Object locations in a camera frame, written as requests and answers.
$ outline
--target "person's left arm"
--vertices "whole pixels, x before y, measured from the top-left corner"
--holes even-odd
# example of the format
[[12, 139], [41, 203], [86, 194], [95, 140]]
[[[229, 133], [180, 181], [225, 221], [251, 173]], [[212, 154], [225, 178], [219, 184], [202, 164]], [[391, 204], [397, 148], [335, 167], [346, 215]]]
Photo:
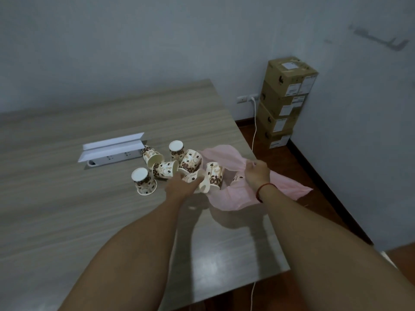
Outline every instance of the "person's left arm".
[[203, 178], [186, 183], [176, 173], [166, 200], [132, 222], [98, 251], [59, 311], [157, 310], [169, 272], [177, 218]]

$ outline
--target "dark brown floor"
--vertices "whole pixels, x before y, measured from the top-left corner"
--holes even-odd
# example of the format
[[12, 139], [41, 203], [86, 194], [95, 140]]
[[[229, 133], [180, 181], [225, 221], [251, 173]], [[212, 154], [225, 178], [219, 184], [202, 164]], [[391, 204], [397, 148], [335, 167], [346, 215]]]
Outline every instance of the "dark brown floor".
[[[248, 144], [251, 145], [255, 126], [247, 125], [241, 127], [240, 130]], [[267, 149], [256, 138], [254, 154], [258, 159], [265, 161], [271, 170], [313, 188], [313, 191], [300, 198], [298, 203], [347, 229], [347, 226], [286, 146]], [[388, 251], [388, 255], [402, 273], [415, 285], [415, 243]], [[205, 300], [206, 310], [249, 311], [252, 286], [253, 284], [246, 285]], [[257, 282], [252, 309], [254, 311], [308, 310], [291, 271]], [[188, 307], [180, 309], [180, 311], [182, 310], [188, 310]]]

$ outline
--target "pink bag corner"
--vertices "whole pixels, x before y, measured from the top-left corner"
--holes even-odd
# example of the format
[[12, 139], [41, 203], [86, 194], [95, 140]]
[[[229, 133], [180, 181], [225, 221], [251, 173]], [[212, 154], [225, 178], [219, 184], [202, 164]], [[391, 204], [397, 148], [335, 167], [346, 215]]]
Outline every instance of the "pink bag corner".
[[[215, 161], [229, 171], [245, 171], [247, 159], [243, 158], [237, 149], [231, 145], [218, 145], [214, 148], [206, 148], [199, 152], [205, 163]], [[305, 196], [312, 190], [312, 188], [306, 187], [274, 171], [271, 171], [270, 176], [271, 183], [293, 200]], [[220, 191], [206, 194], [210, 204], [222, 211], [237, 211], [244, 207], [257, 204], [258, 200], [255, 197], [255, 193], [245, 182], [245, 179], [232, 185], [227, 185], [226, 181], [228, 180], [229, 182], [229, 179], [232, 178], [224, 172], [224, 181]]]

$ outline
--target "wood grain surface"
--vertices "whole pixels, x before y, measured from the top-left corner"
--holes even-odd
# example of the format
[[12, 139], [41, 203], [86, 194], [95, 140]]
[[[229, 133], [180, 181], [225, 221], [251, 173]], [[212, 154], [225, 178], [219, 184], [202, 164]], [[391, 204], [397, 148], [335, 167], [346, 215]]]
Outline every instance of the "wood grain surface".
[[[0, 117], [0, 309], [56, 310], [98, 249], [160, 204], [165, 182], [138, 195], [142, 158], [85, 169], [82, 144], [145, 132], [169, 158], [173, 140], [234, 146], [254, 158], [210, 80], [77, 109]], [[260, 205], [214, 209], [195, 194], [181, 210], [161, 310], [172, 310], [289, 266]]]

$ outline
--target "white label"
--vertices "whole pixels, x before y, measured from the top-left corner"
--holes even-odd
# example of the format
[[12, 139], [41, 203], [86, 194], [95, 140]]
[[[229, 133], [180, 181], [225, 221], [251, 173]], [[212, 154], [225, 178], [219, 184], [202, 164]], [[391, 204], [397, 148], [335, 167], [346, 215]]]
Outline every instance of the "white label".
[[301, 107], [303, 105], [304, 99], [305, 96], [294, 97], [293, 101], [291, 102], [291, 105], [293, 106], [293, 108]]
[[298, 92], [299, 95], [308, 94], [313, 87], [314, 81], [317, 75], [306, 76], [304, 78], [303, 84], [301, 85], [300, 91]]
[[275, 122], [274, 130], [273, 132], [279, 132], [284, 129], [285, 122], [287, 121], [287, 118], [285, 119], [279, 119]]
[[287, 70], [298, 69], [298, 66], [293, 62], [287, 62], [287, 63], [283, 63], [281, 65], [283, 67], [285, 67]]
[[298, 93], [298, 90], [300, 89], [301, 83], [298, 84], [292, 84], [288, 86], [287, 93], [285, 97], [287, 96], [295, 96]]
[[275, 142], [272, 142], [272, 143], [269, 145], [269, 148], [274, 148], [274, 147], [280, 147], [280, 146], [285, 146], [285, 145], [287, 145], [288, 140], [290, 139], [290, 137], [291, 137], [291, 135], [285, 135], [285, 136], [283, 136], [283, 137], [281, 138], [281, 140], [279, 140], [279, 141], [275, 141]]
[[291, 113], [291, 110], [293, 110], [293, 105], [283, 106], [279, 116], [289, 116]]

